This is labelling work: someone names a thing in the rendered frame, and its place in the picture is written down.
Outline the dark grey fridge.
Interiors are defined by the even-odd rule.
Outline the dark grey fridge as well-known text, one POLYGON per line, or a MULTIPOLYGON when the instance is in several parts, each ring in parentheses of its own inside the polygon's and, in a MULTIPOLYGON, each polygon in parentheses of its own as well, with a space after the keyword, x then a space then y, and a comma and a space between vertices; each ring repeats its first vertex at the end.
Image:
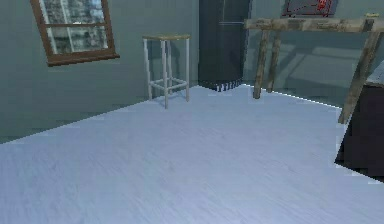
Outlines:
POLYGON ((252 0, 199 0, 198 84, 223 92, 242 83, 252 0))

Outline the white stool with wooden seat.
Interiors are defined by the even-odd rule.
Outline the white stool with wooden seat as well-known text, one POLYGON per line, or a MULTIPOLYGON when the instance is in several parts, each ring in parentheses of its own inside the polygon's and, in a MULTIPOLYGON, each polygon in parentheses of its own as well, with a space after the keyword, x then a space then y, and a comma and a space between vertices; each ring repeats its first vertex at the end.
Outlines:
POLYGON ((142 37, 144 50, 144 65, 147 76, 148 97, 153 99, 152 89, 162 90, 164 93, 164 107, 168 108, 169 95, 174 89, 181 87, 185 88, 185 99, 189 101, 190 94, 190 39, 189 34, 159 34, 159 35, 144 35, 142 37), (184 40, 186 47, 185 56, 185 79, 181 80, 173 76, 172 69, 172 47, 171 42, 174 40, 184 40), (161 47, 162 61, 162 78, 153 80, 151 78, 150 59, 149 59, 149 41, 159 41, 161 47))

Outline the brown framed window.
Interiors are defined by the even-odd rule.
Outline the brown framed window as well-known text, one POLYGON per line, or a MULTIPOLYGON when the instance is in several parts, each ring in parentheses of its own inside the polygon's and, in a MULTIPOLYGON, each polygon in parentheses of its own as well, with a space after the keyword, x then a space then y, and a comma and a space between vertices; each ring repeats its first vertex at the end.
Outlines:
POLYGON ((117 59, 108 0, 30 0, 49 67, 117 59))

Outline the rough wooden table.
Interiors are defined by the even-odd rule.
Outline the rough wooden table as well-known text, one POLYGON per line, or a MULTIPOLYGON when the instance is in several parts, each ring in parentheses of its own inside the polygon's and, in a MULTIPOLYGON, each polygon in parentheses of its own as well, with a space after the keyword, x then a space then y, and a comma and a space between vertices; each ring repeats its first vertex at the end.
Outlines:
POLYGON ((286 18, 286 19, 246 19, 245 29, 259 29, 261 40, 259 42, 259 54, 253 90, 253 97, 260 98, 269 33, 275 31, 276 35, 272 45, 272 56, 268 74, 267 91, 273 90, 274 78, 281 44, 282 31, 307 31, 307 32, 339 32, 339 33, 363 33, 367 32, 357 67, 355 69, 348 95, 338 118, 340 124, 346 124, 353 114, 359 100, 363 86, 367 83, 369 71, 372 67, 376 53, 384 38, 384 20, 374 17, 365 19, 335 19, 335 18, 286 18))

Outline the grey picture with red marks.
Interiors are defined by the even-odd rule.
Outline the grey picture with red marks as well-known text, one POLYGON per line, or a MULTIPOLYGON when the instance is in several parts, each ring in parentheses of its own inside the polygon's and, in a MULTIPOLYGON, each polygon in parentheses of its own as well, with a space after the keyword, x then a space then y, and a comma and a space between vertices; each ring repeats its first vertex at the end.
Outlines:
POLYGON ((339 0, 285 0, 282 17, 333 17, 339 0))

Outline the dark cupboard with pale worktop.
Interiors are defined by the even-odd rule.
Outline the dark cupboard with pale worktop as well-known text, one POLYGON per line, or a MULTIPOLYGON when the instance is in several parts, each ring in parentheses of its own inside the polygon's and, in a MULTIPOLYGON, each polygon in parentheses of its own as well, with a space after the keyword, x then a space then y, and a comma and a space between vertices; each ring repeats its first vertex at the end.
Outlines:
POLYGON ((384 60, 363 86, 334 163, 384 184, 384 60))

